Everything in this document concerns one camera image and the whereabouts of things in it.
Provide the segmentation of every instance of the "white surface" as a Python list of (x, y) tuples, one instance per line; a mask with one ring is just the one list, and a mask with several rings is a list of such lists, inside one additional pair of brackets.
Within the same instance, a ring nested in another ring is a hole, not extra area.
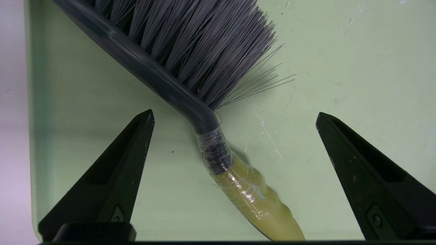
[(31, 222), (22, 0), (0, 0), (0, 244), (37, 244)]

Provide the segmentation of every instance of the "scratch mark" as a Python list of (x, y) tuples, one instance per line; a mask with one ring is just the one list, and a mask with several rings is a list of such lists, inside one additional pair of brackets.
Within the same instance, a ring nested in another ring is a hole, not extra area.
[(255, 115), (256, 115), (257, 119), (261, 122), (261, 125), (262, 125), (262, 128), (263, 128), (262, 134), (266, 133), (266, 135), (269, 138), (269, 141), (271, 142), (271, 145), (274, 147), (274, 152), (277, 153), (277, 155), (279, 155), (280, 159), (283, 159), (282, 154), (279, 152), (279, 150), (276, 147), (276, 144), (273, 142), (273, 139), (269, 135), (269, 132), (266, 130), (265, 121), (263, 120), (262, 116), (258, 115), (257, 113), (255, 113)]

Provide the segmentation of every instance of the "black plastic part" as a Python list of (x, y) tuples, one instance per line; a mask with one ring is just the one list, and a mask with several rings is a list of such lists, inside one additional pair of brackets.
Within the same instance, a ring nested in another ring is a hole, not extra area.
[(130, 223), (71, 223), (61, 226), (54, 242), (110, 242), (135, 241), (136, 231)]
[(317, 129), (367, 240), (436, 239), (436, 195), (334, 116)]
[(83, 0), (53, 0), (92, 40), (182, 113), (197, 133), (218, 128), (213, 111), (155, 62), (139, 45)]
[(130, 222), (153, 128), (151, 110), (127, 125), (39, 223), (44, 241), (67, 223)]

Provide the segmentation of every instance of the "black pointed object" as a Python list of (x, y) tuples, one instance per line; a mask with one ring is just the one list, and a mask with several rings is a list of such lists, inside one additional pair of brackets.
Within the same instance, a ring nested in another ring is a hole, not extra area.
[(67, 223), (129, 224), (154, 128), (151, 110), (137, 115), (38, 224), (52, 241)]
[(316, 123), (367, 240), (436, 239), (436, 195), (338, 118)]

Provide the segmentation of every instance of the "brush handle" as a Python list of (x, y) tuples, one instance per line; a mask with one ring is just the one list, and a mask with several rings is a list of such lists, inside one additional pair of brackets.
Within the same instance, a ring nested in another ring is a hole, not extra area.
[(260, 232), (274, 241), (304, 241), (304, 235), (289, 208), (266, 185), (262, 174), (233, 153), (233, 165), (213, 175), (235, 207)]

